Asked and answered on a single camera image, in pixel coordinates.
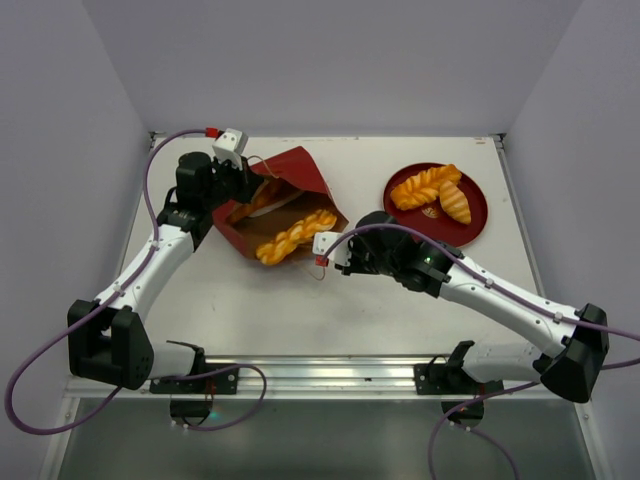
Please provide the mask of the red brown paper bag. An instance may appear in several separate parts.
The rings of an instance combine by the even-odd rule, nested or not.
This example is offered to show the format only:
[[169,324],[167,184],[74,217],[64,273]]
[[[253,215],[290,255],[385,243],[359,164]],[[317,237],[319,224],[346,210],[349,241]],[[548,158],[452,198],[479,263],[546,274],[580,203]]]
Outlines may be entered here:
[[[256,174],[264,176],[265,181],[282,179],[285,186],[274,204],[235,224],[229,224],[226,219],[243,203],[230,200],[213,212],[214,226],[245,258],[260,262],[255,255],[259,245],[269,242],[279,232],[319,209],[329,210],[338,217],[335,226],[327,232],[341,232],[347,226],[347,218],[336,206],[324,177],[306,149],[295,147],[266,160],[257,158],[250,167]],[[312,243],[300,245],[279,264],[264,266],[280,266],[309,256]]]

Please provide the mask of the striped orange fake croissant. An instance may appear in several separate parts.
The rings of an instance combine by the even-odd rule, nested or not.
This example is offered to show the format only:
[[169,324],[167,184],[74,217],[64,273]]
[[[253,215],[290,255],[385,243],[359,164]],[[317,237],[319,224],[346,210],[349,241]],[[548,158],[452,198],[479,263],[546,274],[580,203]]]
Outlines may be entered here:
[[440,185],[439,200],[442,210],[453,220],[469,225],[472,220],[471,209],[466,195],[450,180]]

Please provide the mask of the twisted orange fake bread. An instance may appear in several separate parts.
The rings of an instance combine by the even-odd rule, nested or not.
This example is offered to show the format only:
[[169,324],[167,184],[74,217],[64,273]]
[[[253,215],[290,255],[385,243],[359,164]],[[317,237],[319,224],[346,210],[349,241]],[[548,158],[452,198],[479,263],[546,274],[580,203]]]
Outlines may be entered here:
[[457,185],[461,178],[462,173],[453,164],[431,167],[394,187],[390,198],[396,208],[402,211],[413,210],[434,202],[443,182],[450,181]]

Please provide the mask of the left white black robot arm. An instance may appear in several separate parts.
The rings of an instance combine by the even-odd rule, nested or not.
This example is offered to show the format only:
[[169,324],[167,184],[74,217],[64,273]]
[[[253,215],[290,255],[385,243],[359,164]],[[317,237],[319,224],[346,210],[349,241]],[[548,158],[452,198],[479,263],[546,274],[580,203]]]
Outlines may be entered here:
[[244,156],[221,161],[192,152],[179,158],[176,184],[144,248],[95,299],[77,300],[68,311],[74,376],[129,390],[161,378],[172,378],[189,393],[205,386],[208,369],[198,347],[154,344],[144,322],[170,278],[212,228],[214,211],[229,201],[250,203],[263,182]]

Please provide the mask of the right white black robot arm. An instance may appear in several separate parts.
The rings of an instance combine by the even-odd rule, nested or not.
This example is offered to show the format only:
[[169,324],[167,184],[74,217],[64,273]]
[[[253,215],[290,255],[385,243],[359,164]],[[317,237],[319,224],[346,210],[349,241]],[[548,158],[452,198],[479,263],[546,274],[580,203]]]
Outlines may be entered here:
[[590,400],[609,350],[607,316],[600,307],[572,307],[524,290],[383,211],[368,214],[342,235],[322,235],[314,251],[345,275],[388,276],[409,291],[469,308],[522,337],[516,344],[459,343],[445,369],[454,391],[525,381],[574,403]]

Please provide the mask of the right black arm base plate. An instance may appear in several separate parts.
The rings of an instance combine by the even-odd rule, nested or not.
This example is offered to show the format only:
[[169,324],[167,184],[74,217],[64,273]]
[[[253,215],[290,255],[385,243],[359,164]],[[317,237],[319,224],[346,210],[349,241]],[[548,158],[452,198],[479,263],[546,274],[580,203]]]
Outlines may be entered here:
[[462,369],[461,353],[448,357],[434,357],[428,363],[413,366],[413,379],[418,395],[471,395],[480,396],[504,389],[502,381],[481,383]]

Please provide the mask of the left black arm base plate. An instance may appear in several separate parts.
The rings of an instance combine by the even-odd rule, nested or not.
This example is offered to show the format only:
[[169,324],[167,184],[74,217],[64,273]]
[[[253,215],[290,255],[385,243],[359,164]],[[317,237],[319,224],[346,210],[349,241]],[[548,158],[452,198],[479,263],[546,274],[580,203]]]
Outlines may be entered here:
[[149,391],[164,395],[235,395],[239,377],[237,364],[200,361],[184,377],[152,380]]

